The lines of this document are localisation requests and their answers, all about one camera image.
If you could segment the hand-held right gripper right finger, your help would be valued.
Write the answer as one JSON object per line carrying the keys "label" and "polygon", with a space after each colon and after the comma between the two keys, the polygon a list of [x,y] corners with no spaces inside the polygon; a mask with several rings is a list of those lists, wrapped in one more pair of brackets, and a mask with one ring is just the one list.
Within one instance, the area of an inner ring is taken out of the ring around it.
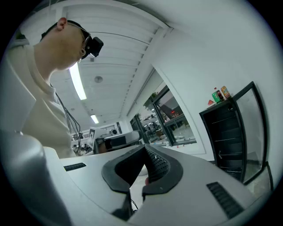
{"label": "hand-held right gripper right finger", "polygon": [[[242,226],[256,215],[260,201],[239,181],[205,159],[164,147],[157,150],[183,167],[179,183],[168,193],[147,196],[129,220],[134,226]],[[229,218],[208,184],[221,185],[243,208]]]}

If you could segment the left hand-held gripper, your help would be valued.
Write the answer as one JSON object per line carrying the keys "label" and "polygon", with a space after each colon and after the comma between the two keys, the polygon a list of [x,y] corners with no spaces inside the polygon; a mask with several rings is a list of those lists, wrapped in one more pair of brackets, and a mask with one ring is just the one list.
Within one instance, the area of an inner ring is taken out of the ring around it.
{"label": "left hand-held gripper", "polygon": [[140,130],[119,134],[116,129],[102,129],[91,127],[88,136],[88,154],[102,154],[131,146],[142,138]]}

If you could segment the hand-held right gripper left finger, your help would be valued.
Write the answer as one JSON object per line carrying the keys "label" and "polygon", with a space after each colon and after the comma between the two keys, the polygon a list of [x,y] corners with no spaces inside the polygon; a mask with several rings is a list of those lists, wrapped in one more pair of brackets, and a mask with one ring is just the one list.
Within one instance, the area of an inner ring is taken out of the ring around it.
{"label": "hand-held right gripper left finger", "polygon": [[67,173],[74,183],[79,187],[79,189],[88,198],[90,198],[91,201],[97,204],[104,211],[112,213],[116,209],[122,208],[126,195],[114,192],[110,189],[102,177],[102,167],[106,162],[115,159],[136,147],[138,147],[138,145],[104,154],[62,158],[60,161],[63,166],[73,165],[81,162],[84,163],[86,165],[85,167],[71,170]]}

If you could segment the black mini fridge cabinet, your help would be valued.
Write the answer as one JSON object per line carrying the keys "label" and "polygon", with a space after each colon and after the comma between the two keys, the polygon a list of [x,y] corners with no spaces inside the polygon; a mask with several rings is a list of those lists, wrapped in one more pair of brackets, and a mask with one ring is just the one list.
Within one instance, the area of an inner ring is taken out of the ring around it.
{"label": "black mini fridge cabinet", "polygon": [[200,117],[218,168],[245,185],[263,172],[267,165],[267,119],[254,82],[200,112]]}

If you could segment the black framed window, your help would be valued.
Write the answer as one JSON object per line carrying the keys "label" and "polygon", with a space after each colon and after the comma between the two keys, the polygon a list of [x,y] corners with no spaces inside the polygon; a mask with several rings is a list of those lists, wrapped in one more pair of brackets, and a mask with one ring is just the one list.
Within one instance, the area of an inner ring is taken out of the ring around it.
{"label": "black framed window", "polygon": [[141,142],[158,146],[196,143],[193,131],[172,92],[164,82],[132,118],[133,130],[141,131]]}

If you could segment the person's beige shirt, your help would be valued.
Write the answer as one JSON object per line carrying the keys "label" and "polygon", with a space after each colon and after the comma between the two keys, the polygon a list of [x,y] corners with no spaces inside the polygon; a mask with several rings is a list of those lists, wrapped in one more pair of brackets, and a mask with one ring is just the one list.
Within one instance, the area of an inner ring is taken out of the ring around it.
{"label": "person's beige shirt", "polygon": [[59,158],[75,157],[71,148],[69,118],[56,96],[55,88],[40,75],[33,46],[26,38],[12,41],[8,48],[8,60],[36,100],[22,132],[36,138],[44,147],[53,148]]}

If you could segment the cola bottle red cap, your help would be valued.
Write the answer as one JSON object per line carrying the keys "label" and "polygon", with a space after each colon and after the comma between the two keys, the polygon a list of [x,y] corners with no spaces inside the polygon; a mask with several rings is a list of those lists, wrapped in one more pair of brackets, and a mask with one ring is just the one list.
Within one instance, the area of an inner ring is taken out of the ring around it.
{"label": "cola bottle red cap", "polygon": [[222,93],[220,92],[220,90],[217,89],[216,87],[214,88],[214,90],[216,91],[216,93],[217,93],[219,99],[220,99],[221,101],[224,101],[225,99],[224,99]]}

